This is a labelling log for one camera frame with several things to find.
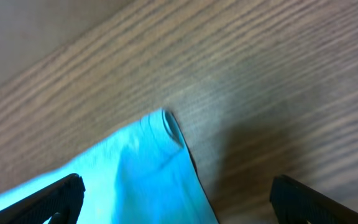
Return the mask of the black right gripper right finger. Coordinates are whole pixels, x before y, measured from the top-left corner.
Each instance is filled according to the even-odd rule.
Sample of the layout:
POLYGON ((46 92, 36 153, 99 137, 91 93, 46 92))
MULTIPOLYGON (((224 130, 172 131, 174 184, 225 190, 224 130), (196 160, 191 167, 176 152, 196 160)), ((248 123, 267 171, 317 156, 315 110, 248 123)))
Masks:
POLYGON ((358 213, 287 175, 276 176, 270 203, 279 223, 358 223, 358 213))

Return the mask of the light blue printed t-shirt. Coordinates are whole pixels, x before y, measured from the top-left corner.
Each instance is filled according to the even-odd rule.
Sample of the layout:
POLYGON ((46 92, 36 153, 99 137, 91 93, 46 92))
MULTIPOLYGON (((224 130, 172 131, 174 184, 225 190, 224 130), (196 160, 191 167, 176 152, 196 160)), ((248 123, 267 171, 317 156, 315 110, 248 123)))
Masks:
POLYGON ((80 223, 216 223, 171 112, 116 131, 64 166, 0 194, 0 210, 68 174, 83 179, 80 223))

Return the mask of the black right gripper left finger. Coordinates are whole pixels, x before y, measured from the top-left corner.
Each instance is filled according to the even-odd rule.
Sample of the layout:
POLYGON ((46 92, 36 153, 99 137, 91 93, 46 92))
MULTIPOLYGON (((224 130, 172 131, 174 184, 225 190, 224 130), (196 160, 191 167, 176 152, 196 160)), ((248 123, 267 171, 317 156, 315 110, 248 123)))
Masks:
POLYGON ((72 173, 0 210, 0 223, 76 224, 83 206, 85 185, 72 173))

